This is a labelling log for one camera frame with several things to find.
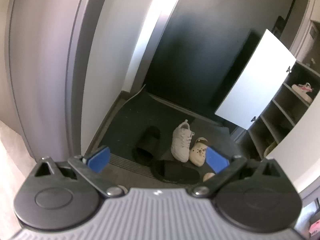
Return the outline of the black slide sandal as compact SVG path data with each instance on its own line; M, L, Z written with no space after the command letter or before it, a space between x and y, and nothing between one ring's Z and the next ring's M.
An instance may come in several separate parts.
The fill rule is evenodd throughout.
M151 172L155 178L166 183L197 184L200 180L200 174L197 170L169 160L155 161Z
M132 150L134 160L140 165L149 166L158 151L161 133L155 126L148 127Z

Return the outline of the white lace-up sneaker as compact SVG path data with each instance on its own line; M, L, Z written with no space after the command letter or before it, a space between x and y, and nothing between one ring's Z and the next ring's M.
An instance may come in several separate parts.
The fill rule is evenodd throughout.
M185 120L174 129L171 153L176 160L182 163L186 163L189 160L190 143L193 136L194 132L191 131L188 120Z

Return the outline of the grey shoe cabinet shelves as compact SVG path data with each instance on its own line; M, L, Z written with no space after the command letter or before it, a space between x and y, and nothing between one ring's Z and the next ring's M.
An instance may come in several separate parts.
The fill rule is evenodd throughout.
M240 145L252 159L263 160L298 124L312 103L303 100L291 86L310 83L313 91L308 95L314 101L319 93L319 64L297 61L275 96L255 119Z

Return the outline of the white cabinet door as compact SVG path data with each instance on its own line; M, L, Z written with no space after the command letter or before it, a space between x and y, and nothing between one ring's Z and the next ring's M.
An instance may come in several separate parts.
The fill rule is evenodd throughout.
M319 177L319 95L267 159L275 159L278 162L298 192L302 192Z
M248 130L279 90L296 58L268 29L215 115Z

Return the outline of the dark ribbed door mat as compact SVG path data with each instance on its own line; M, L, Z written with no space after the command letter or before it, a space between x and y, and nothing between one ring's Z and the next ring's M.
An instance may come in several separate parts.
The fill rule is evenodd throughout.
M171 143L174 129L184 120L188 120L190 129L195 133L192 142L199 137L204 137L208 140L208 145L219 153L230 157L241 153L240 147L231 139L227 127L196 118L160 102L146 92L141 92L128 101L119 100L107 120L98 142L100 146L109 147L111 159L100 175L125 187L194 185L166 183L155 178L151 172L151 167L157 160L181 163L172 156ZM149 166L144 166L134 160L132 150L142 133L150 126L157 127L161 137L155 160ZM190 161L182 164L199 172L199 182L206 173L212 172L207 164L201 167L195 166Z

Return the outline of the white pink sneaker on shelf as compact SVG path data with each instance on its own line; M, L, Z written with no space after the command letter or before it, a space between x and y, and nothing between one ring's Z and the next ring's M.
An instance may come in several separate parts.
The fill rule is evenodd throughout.
M306 102L312 103L312 98L308 95L308 93L311 93L313 91L310 83L306 83L304 85L301 84L294 84L291 86L291 88Z

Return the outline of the cream clog with charms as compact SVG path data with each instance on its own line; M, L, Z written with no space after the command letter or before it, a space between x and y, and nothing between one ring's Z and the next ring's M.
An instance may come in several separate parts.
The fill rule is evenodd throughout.
M206 159L208 140L204 137L198 138L189 151L189 160L197 167L201 167Z

